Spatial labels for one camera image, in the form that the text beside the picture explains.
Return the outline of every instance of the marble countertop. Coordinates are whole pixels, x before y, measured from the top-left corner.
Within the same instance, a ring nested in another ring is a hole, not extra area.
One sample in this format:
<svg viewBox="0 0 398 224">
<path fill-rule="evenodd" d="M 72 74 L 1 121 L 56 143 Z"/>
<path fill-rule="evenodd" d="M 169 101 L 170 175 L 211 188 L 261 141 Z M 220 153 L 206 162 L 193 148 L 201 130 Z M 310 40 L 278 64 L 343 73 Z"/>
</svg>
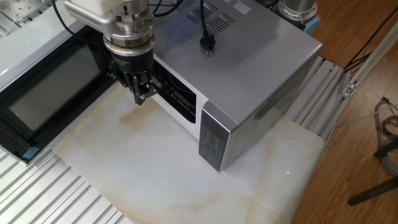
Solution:
<svg viewBox="0 0 398 224">
<path fill-rule="evenodd" d="M 290 223 L 325 142 L 286 117 L 222 173 L 154 100 L 116 83 L 50 146 L 137 224 Z"/>
</svg>

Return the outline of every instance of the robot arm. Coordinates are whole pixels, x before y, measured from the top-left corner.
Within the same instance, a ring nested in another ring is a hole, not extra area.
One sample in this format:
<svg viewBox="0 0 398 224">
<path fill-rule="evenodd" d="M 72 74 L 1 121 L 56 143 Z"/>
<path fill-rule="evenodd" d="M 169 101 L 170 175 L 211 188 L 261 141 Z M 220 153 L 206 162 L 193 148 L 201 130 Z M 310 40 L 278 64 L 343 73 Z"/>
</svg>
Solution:
<svg viewBox="0 0 398 224">
<path fill-rule="evenodd" d="M 152 76 L 154 15 L 148 0 L 65 0 L 69 14 L 102 32 L 113 74 L 141 105 L 161 85 Z"/>
</svg>

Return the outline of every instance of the microwave window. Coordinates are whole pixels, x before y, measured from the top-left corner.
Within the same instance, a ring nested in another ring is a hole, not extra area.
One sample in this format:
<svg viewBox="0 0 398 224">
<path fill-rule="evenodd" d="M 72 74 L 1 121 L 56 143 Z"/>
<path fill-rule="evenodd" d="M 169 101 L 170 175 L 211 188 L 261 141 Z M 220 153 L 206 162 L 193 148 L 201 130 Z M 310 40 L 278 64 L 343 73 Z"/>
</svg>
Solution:
<svg viewBox="0 0 398 224">
<path fill-rule="evenodd" d="M 35 131 L 99 74 L 90 48 L 84 45 L 9 109 Z"/>
</svg>

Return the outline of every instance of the black oven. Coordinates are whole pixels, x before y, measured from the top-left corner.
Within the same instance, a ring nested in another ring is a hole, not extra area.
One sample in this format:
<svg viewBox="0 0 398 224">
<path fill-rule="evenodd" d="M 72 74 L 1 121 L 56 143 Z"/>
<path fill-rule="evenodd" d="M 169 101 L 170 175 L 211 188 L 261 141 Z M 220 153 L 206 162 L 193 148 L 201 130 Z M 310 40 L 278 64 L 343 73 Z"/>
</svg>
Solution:
<svg viewBox="0 0 398 224">
<path fill-rule="evenodd" d="M 70 37 L 0 92 L 0 144 L 29 163 L 115 79 L 102 34 Z"/>
</svg>

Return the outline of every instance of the microwave oven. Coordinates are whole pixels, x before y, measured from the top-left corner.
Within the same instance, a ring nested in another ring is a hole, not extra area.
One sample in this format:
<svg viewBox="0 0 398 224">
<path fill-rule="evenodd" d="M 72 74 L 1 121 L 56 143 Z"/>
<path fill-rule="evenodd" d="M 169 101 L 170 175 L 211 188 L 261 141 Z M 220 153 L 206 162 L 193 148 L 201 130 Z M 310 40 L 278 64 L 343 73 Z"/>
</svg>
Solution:
<svg viewBox="0 0 398 224">
<path fill-rule="evenodd" d="M 213 55 L 200 50 L 199 1 L 155 21 L 154 76 L 164 87 L 153 98 L 221 172 L 286 110 L 323 46 L 256 1 L 207 0 L 204 10 Z"/>
</svg>

